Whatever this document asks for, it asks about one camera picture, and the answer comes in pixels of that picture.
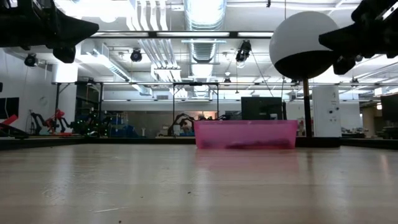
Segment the ceiling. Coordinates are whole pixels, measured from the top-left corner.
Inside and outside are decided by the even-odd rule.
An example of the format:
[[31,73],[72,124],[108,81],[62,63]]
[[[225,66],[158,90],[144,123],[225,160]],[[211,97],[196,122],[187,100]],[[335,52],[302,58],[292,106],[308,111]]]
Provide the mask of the ceiling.
[[[71,0],[55,0],[57,6],[71,16],[79,17],[86,21],[91,21],[99,24],[100,30],[129,30],[126,25],[125,14],[128,13],[125,5],[128,1],[119,0],[111,1],[104,8],[98,2],[107,0],[91,1],[90,7],[86,9],[80,7],[79,10],[73,10],[73,3]],[[253,0],[228,0],[226,8],[226,17],[224,20],[223,30],[232,31],[275,31],[278,25],[286,18],[302,11],[320,11],[330,15],[330,17],[340,26],[344,27],[352,23],[351,13],[353,9],[361,2],[361,0],[272,0],[270,8],[265,7],[266,1]],[[148,23],[149,23],[149,2],[148,3]],[[170,30],[186,30],[185,18],[182,0],[167,0],[167,25]],[[138,18],[141,13],[138,6]],[[103,22],[101,16],[117,17],[114,22]],[[225,73],[230,72],[232,81],[238,82],[261,82],[266,79],[268,82],[281,82],[282,75],[276,71],[272,66],[269,58],[269,41],[268,39],[253,39],[250,40],[252,44],[252,51],[254,54],[250,56],[244,68],[236,68],[234,56],[236,49],[241,45],[242,40],[228,39],[225,44],[219,44],[217,49],[217,57],[215,59],[215,66],[212,72],[212,79],[222,82],[226,77]],[[116,61],[118,65],[128,71],[135,80],[148,82],[151,81],[150,71],[151,62],[148,57],[143,55],[142,62],[132,63],[129,56],[133,48],[139,48],[140,45],[137,39],[95,39],[96,46],[105,44],[109,47],[109,57]],[[172,48],[177,59],[177,63],[181,68],[181,77],[188,78],[190,74],[190,55],[187,44],[181,43],[181,39],[172,39]],[[79,76],[93,77],[98,81],[114,81],[114,75],[105,66],[91,62],[82,55],[77,57],[79,63]],[[336,76],[333,70],[328,70],[325,74],[314,79],[314,82],[349,82],[352,77],[377,71],[378,69],[398,62],[398,59],[386,59],[378,57],[374,60],[369,60],[358,65],[355,69],[343,76]],[[387,78],[395,77],[398,72],[395,70],[388,70],[388,72],[381,73],[369,77],[366,82],[379,82]]]

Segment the ventilation duct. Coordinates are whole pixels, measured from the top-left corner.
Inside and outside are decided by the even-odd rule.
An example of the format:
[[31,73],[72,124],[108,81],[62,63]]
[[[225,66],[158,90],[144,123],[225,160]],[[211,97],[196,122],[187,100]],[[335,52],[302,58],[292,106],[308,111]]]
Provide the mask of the ventilation duct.
[[[226,0],[184,0],[185,22],[190,31],[221,30],[226,11]],[[191,43],[190,53],[193,75],[197,78],[210,78],[213,72],[217,44]],[[197,96],[205,96],[203,88],[195,87]]]

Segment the black and white ball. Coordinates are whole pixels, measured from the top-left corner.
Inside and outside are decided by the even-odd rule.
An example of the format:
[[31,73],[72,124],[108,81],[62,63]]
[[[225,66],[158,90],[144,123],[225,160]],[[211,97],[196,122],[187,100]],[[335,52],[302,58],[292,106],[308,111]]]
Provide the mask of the black and white ball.
[[330,68],[338,58],[319,44],[319,35],[337,29],[334,20],[324,13],[295,14],[274,32],[269,45],[271,62],[279,73],[293,80],[314,78]]

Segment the plastic bin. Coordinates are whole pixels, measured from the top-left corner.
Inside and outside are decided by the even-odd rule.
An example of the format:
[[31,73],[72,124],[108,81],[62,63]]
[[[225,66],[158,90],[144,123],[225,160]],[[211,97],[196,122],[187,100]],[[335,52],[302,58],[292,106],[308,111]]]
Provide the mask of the plastic bin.
[[297,121],[196,121],[199,149],[294,149]]

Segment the floor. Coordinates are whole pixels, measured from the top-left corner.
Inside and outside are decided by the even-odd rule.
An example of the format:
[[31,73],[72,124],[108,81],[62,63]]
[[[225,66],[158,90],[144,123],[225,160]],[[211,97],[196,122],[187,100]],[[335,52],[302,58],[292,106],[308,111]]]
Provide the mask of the floor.
[[0,223],[398,223],[398,152],[0,151]]

